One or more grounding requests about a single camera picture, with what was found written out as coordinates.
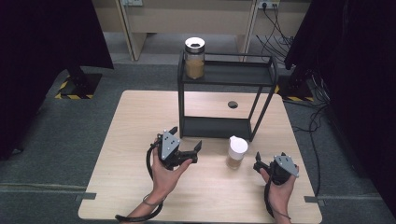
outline wooden table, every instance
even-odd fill
[[[186,92],[186,115],[242,118],[248,115],[255,94]],[[239,106],[231,109],[229,101]],[[78,214],[85,219],[114,219],[128,215],[150,193],[152,181],[146,168],[146,153],[157,133],[178,125],[177,92],[125,91],[108,130]],[[179,150],[192,150],[201,138],[184,137]],[[274,95],[256,137],[248,143],[247,154],[237,170],[225,164],[228,139],[205,138],[192,164],[167,197],[161,213],[152,220],[180,222],[273,223],[263,200],[265,182],[253,170],[257,151],[269,163],[285,152],[300,166],[289,215],[293,223],[319,223],[316,203],[304,162],[282,99]]]

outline yellow and black tape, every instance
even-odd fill
[[[279,92],[279,86],[276,85],[275,93],[278,93],[278,92]],[[301,96],[283,96],[282,95],[282,99],[290,100],[290,101],[311,101],[311,102],[314,101],[314,97],[312,97],[312,96],[301,97]]]
[[[58,93],[55,95],[55,99],[68,99],[68,100],[81,100],[81,99],[92,99],[93,94],[74,94],[74,93],[64,93],[64,88],[70,81],[70,76],[66,78],[66,80],[62,83],[61,87],[58,90]]]

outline white paper cup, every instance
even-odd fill
[[[227,166],[232,169],[237,169],[241,165],[247,150],[248,143],[245,139],[232,136],[228,147]]]

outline brown contents in jar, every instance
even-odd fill
[[[231,156],[227,157],[226,163],[228,165],[228,167],[232,168],[232,169],[236,169],[241,165],[242,160],[236,160],[233,159]]]
[[[186,61],[187,76],[193,79],[202,77],[204,75],[204,61],[202,60],[187,60]]]

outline jar lid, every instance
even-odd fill
[[[205,41],[200,37],[191,37],[186,40],[186,51],[189,53],[202,53],[205,51]]]

